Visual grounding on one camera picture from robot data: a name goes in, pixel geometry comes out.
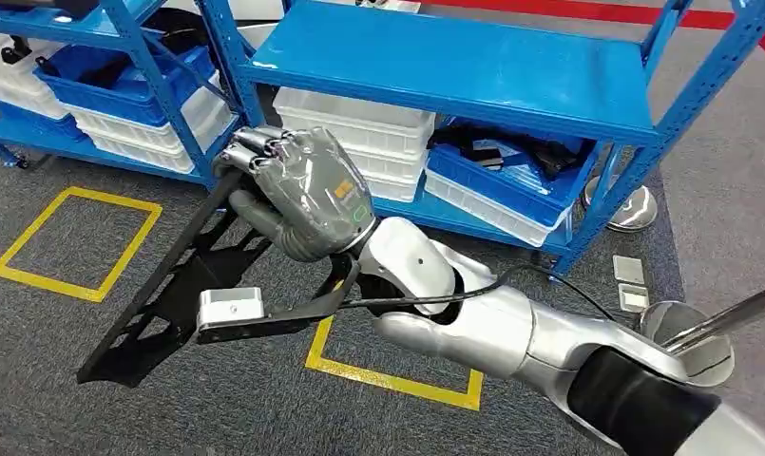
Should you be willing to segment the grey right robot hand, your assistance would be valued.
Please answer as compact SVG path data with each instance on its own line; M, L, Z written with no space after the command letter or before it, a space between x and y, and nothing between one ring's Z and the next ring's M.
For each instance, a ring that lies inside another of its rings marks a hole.
M243 127L213 160L218 177L232 169L256 187L233 191L230 205L293 260L350 252L378 223L364 177L323 127Z

